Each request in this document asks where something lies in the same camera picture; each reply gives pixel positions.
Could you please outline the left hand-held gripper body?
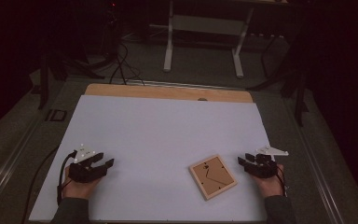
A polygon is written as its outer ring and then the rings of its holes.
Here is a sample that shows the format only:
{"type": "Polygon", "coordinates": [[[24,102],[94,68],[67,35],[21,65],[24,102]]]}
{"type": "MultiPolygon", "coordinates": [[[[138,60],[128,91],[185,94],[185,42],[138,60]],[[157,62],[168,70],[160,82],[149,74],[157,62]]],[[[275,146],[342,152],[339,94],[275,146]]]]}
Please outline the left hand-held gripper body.
{"type": "Polygon", "coordinates": [[[99,169],[101,166],[93,167],[88,158],[98,154],[94,150],[81,144],[76,151],[75,159],[70,164],[69,177],[78,183],[89,183],[106,175],[106,171],[99,169]]]}

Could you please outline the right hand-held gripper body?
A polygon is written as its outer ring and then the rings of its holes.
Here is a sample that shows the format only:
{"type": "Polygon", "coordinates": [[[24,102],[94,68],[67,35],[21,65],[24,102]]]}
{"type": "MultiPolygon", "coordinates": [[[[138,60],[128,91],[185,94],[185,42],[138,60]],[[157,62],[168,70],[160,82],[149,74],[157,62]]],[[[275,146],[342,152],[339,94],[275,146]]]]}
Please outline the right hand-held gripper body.
{"type": "Polygon", "coordinates": [[[256,150],[255,162],[250,162],[251,166],[247,172],[258,178],[270,178],[278,173],[277,162],[274,156],[288,156],[289,153],[275,147],[265,146],[256,150]]]}

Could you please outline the wooden picture frame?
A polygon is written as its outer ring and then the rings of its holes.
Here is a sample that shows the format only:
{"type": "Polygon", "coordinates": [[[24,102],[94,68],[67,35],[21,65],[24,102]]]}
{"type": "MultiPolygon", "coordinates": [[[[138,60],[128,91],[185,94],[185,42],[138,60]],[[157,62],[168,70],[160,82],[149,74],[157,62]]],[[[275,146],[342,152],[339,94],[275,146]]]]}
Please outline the wooden picture frame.
{"type": "Polygon", "coordinates": [[[189,172],[205,201],[237,185],[237,180],[220,155],[190,165],[189,172]]]}

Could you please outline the person's left hand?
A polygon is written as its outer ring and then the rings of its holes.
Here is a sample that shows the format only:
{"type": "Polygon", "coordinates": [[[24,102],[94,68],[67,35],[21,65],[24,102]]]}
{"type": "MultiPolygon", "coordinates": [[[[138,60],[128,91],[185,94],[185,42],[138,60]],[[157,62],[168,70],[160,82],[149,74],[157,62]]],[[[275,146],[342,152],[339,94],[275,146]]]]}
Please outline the person's left hand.
{"type": "Polygon", "coordinates": [[[88,200],[92,195],[93,191],[100,183],[101,178],[96,179],[89,183],[78,183],[73,181],[69,177],[69,170],[70,170],[69,166],[67,166],[64,170],[65,179],[64,179],[64,187],[62,188],[62,197],[88,200]]]}

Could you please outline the person's right hand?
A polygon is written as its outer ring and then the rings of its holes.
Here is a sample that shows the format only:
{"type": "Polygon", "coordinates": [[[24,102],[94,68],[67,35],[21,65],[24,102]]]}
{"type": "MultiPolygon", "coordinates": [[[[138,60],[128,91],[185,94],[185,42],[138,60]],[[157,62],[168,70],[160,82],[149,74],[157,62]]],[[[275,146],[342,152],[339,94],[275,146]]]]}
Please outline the person's right hand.
{"type": "Polygon", "coordinates": [[[282,164],[278,164],[278,173],[273,177],[258,178],[252,175],[252,179],[257,184],[260,193],[264,198],[285,195],[283,170],[284,166],[282,164]]]}

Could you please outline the white table mat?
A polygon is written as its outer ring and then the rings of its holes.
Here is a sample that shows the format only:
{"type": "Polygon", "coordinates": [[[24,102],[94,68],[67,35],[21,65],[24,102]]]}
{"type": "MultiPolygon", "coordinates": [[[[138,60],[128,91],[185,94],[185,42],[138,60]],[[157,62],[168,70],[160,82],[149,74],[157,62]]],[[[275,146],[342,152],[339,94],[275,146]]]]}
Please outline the white table mat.
{"type": "Polygon", "coordinates": [[[89,201],[95,221],[263,221],[263,199],[237,159],[268,142],[255,104],[84,95],[30,218],[53,218],[62,161],[87,147],[114,162],[89,201]],[[204,200],[189,167],[212,155],[238,183],[204,200]]]}

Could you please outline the black floor box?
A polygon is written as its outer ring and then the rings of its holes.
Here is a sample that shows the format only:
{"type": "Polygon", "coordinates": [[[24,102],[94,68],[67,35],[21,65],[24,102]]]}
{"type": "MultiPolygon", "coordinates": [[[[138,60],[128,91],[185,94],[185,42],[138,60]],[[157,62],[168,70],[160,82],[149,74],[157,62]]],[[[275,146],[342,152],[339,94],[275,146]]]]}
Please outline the black floor box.
{"type": "Polygon", "coordinates": [[[67,117],[66,110],[50,109],[45,117],[45,121],[62,122],[67,117]]]}

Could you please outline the black stand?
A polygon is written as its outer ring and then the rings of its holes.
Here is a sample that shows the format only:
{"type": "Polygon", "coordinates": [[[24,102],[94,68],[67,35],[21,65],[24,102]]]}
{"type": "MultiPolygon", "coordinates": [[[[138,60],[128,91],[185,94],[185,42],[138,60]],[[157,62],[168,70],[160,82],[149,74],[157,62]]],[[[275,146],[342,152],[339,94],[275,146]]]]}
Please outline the black stand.
{"type": "Polygon", "coordinates": [[[248,90],[260,91],[282,81],[283,85],[280,89],[281,96],[283,98],[289,98],[293,94],[296,95],[294,117],[297,125],[302,127],[302,113],[307,110],[304,103],[307,70],[301,69],[298,63],[291,57],[292,46],[296,41],[297,35],[297,28],[282,29],[282,37],[288,43],[289,47],[282,57],[280,64],[269,74],[265,64],[265,56],[272,44],[278,39],[276,35],[272,37],[260,56],[263,73],[267,80],[253,87],[248,87],[248,90]]]}
{"type": "Polygon", "coordinates": [[[113,60],[111,56],[106,57],[101,62],[92,64],[82,64],[76,60],[65,55],[62,51],[54,49],[47,43],[41,44],[41,57],[40,57],[40,84],[39,84],[39,109],[43,109],[48,102],[49,97],[49,72],[58,80],[65,80],[67,73],[64,69],[65,65],[75,68],[83,75],[96,79],[103,79],[102,76],[92,72],[92,69],[101,68],[110,64],[113,60]]]}

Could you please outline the metal floor strip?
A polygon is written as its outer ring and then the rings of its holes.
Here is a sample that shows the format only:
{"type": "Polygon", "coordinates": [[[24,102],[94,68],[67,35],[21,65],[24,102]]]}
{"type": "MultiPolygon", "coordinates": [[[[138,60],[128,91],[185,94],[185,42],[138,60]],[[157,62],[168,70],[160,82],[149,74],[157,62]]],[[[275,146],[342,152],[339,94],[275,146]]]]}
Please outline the metal floor strip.
{"type": "Polygon", "coordinates": [[[190,89],[208,89],[208,90],[224,90],[224,91],[246,91],[244,87],[226,87],[226,86],[213,86],[213,85],[199,85],[188,83],[174,83],[174,82],[161,82],[149,80],[126,80],[127,85],[148,86],[148,87],[175,87],[175,88],[190,88],[190,89]]]}

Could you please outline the metal floor rail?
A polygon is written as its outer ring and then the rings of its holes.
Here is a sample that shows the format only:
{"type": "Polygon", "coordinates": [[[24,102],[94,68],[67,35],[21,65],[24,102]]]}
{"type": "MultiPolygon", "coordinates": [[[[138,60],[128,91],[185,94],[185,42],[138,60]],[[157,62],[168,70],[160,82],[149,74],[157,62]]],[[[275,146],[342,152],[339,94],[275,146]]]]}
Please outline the metal floor rail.
{"type": "Polygon", "coordinates": [[[310,141],[307,139],[303,128],[299,126],[294,115],[294,103],[290,99],[283,99],[283,104],[291,122],[296,127],[296,132],[300,136],[301,144],[304,148],[306,154],[306,161],[309,164],[310,172],[312,178],[315,182],[316,188],[320,194],[322,202],[324,204],[324,209],[329,217],[331,224],[345,224],[344,219],[337,208],[336,200],[333,197],[330,187],[328,186],[324,174],[322,172],[321,166],[316,160],[316,157],[311,147],[310,141]]]}
{"type": "Polygon", "coordinates": [[[19,162],[20,155],[22,154],[23,150],[29,142],[29,139],[34,134],[34,131],[37,129],[40,122],[41,118],[35,118],[26,126],[24,133],[18,138],[15,145],[11,148],[8,154],[8,158],[0,167],[0,194],[8,180],[11,178],[19,162]]]}

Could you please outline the white metal desk frame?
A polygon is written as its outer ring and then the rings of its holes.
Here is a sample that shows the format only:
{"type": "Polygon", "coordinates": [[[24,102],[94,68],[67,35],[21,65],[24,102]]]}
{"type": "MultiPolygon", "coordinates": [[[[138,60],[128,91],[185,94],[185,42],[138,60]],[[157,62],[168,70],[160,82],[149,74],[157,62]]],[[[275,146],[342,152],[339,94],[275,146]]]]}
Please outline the white metal desk frame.
{"type": "Polygon", "coordinates": [[[237,46],[231,50],[231,55],[234,63],[236,77],[243,78],[244,72],[242,70],[240,52],[242,44],[247,35],[251,18],[254,14],[254,8],[250,7],[247,10],[246,18],[244,21],[234,21],[175,14],[173,12],[173,5],[173,0],[170,0],[168,18],[168,41],[165,52],[163,71],[170,72],[172,69],[173,31],[179,30],[219,35],[236,35],[239,40],[237,46]]]}

